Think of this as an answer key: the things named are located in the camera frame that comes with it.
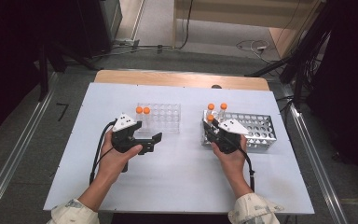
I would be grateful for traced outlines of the perforated metal tube rack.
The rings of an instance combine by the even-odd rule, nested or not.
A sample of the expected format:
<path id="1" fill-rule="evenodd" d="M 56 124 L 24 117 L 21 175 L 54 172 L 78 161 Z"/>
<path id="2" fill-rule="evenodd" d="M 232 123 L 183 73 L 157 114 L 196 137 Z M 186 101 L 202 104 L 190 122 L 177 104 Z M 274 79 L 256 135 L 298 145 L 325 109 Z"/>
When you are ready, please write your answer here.
<path id="1" fill-rule="evenodd" d="M 221 121 L 227 119 L 235 119 L 247 129 L 245 137 L 248 152 L 265 151 L 277 140 L 271 117 L 268 115 L 226 112 Z"/>

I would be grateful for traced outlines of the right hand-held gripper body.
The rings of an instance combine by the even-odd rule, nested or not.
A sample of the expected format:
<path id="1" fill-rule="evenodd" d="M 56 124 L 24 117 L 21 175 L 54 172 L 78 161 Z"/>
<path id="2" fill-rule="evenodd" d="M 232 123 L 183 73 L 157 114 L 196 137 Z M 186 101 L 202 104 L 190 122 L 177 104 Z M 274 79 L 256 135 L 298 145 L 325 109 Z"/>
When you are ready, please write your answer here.
<path id="1" fill-rule="evenodd" d="M 227 119 L 219 122 L 219 127 L 215 128 L 216 140 L 214 141 L 220 150 L 229 154 L 241 148 L 241 136 L 249 131 L 236 119 Z"/>

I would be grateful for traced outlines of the person's left hand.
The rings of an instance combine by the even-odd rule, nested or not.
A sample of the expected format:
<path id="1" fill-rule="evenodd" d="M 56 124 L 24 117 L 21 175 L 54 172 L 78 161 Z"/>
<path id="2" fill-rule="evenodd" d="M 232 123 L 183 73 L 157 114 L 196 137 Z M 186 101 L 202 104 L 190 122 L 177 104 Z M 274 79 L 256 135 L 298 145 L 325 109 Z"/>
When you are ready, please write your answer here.
<path id="1" fill-rule="evenodd" d="M 143 149 L 141 145 L 137 145 L 125 153 L 120 153 L 113 148 L 111 143 L 112 137 L 113 132 L 109 130 L 103 140 L 102 156 L 100 158 L 98 173 L 95 177 L 98 183 L 104 183 L 108 186 L 116 182 L 125 164 Z"/>

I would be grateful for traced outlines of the light wooden cabinet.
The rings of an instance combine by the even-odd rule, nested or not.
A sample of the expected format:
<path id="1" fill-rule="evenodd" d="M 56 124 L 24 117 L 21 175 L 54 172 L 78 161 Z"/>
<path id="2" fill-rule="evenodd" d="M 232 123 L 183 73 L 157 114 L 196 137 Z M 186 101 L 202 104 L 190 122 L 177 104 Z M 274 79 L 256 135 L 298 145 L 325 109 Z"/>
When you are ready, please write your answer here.
<path id="1" fill-rule="evenodd" d="M 326 0 L 173 0 L 173 34 L 176 21 L 190 19 L 268 27 L 281 57 L 294 50 L 304 31 L 309 30 Z"/>

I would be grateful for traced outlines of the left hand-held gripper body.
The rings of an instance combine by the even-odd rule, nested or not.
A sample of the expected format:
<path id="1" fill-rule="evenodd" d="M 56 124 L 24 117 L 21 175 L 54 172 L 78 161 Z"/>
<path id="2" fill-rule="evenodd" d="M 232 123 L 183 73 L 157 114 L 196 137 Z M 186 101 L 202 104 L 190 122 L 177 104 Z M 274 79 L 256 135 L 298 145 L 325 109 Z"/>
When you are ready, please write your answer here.
<path id="1" fill-rule="evenodd" d="M 134 135 L 134 125 L 137 121 L 129 115 L 122 113 L 113 126 L 112 145 L 120 153 L 125 153 L 134 146 L 137 140 Z"/>

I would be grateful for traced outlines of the aluminium floor rail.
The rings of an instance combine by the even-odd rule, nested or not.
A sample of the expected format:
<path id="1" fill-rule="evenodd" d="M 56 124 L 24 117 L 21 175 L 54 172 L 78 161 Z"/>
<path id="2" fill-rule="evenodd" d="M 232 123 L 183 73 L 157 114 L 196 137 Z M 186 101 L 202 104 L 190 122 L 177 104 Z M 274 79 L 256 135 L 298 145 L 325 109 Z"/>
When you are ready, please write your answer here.
<path id="1" fill-rule="evenodd" d="M 31 117 L 28 119 L 25 128 L 21 132 L 19 139 L 16 141 L 16 145 L 13 147 L 9 154 L 3 168 L 0 171 L 0 201 L 7 189 L 7 186 L 17 170 L 20 161 L 26 152 L 26 149 L 34 135 L 36 128 L 39 125 L 40 120 L 43 118 L 48 104 L 56 90 L 57 83 L 59 81 L 59 74 L 53 72 L 48 81 L 50 89 L 43 100 L 37 103 Z"/>
<path id="2" fill-rule="evenodd" d="M 324 202 L 329 210 L 334 224 L 349 224 L 346 214 L 342 208 L 336 191 L 319 157 L 317 149 L 312 141 L 308 127 L 301 112 L 298 112 L 294 105 L 289 106 L 296 129 L 300 135 L 305 151 L 310 160 L 313 173 L 318 181 Z"/>

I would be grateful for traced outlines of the person's right hand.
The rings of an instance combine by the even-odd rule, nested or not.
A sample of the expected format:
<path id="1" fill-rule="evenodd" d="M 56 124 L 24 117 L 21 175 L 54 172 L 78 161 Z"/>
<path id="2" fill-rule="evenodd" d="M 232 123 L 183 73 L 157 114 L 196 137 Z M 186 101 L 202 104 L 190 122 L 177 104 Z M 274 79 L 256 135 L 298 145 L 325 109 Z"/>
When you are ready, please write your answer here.
<path id="1" fill-rule="evenodd" d="M 212 143 L 212 149 L 215 156 L 220 160 L 222 169 L 229 182 L 243 182 L 243 167 L 245 164 L 245 157 L 236 149 L 234 152 L 225 154 L 223 153 L 216 143 Z"/>

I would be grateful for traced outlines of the black metal stand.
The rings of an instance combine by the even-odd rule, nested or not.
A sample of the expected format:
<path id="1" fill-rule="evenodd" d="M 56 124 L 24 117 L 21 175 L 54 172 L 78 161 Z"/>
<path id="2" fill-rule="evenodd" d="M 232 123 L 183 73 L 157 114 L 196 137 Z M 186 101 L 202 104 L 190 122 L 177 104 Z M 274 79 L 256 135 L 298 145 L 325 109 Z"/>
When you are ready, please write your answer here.
<path id="1" fill-rule="evenodd" d="M 89 70 L 100 71 L 101 67 L 97 67 L 86 59 L 76 54 L 66 46 L 58 42 L 44 41 L 39 44 L 38 62 L 40 76 L 40 95 L 38 101 L 43 101 L 48 94 L 48 63 L 50 63 L 56 72 L 64 72 L 67 65 L 63 59 L 63 55 L 69 56 L 76 62 L 84 65 Z"/>

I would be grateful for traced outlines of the clear plastic tube rack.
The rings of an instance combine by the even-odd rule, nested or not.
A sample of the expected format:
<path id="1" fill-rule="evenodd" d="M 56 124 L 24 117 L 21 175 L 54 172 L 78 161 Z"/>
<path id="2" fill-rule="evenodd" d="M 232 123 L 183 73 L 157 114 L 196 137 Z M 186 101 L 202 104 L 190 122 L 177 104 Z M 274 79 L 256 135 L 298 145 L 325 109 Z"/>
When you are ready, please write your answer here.
<path id="1" fill-rule="evenodd" d="M 139 103 L 137 106 L 141 106 L 142 108 L 148 106 L 150 108 L 150 129 L 146 130 L 144 126 L 140 129 L 140 132 L 180 132 L 180 104 Z"/>

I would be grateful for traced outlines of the black cabinet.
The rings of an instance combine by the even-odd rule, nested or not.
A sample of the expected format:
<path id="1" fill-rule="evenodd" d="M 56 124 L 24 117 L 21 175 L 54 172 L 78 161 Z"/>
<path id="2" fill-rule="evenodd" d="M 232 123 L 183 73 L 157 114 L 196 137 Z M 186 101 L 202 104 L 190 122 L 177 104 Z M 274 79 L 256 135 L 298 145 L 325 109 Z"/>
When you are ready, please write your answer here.
<path id="1" fill-rule="evenodd" d="M 77 0 L 86 37 L 86 57 L 111 50 L 123 19 L 119 0 Z"/>

